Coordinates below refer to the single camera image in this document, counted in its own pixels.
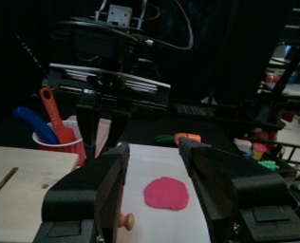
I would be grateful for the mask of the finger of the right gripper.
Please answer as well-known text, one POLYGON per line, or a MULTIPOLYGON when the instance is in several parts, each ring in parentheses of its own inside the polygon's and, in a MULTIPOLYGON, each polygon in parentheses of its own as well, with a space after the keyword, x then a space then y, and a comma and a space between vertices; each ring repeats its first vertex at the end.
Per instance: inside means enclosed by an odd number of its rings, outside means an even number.
POLYGON ((127 126, 131 113, 127 110, 115 109, 105 113, 104 120, 108 121, 107 137, 104 138, 104 148, 115 147, 127 126))
POLYGON ((83 93, 76 104, 76 121, 87 152, 93 152, 99 123, 99 107, 93 93, 83 93))

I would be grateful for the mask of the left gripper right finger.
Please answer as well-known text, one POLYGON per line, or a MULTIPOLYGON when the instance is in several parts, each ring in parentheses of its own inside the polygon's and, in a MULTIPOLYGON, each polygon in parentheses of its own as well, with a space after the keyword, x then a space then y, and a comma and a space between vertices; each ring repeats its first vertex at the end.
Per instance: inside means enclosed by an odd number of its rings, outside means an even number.
POLYGON ((279 174, 187 138, 179 139, 179 155, 207 221, 211 243, 300 241, 300 202, 279 174))

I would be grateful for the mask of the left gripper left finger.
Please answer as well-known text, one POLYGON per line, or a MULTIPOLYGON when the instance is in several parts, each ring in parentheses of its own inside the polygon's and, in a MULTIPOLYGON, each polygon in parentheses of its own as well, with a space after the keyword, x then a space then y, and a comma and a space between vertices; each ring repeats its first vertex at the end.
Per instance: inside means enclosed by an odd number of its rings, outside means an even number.
POLYGON ((129 159, 120 142, 48 189, 33 243, 115 243, 129 159))

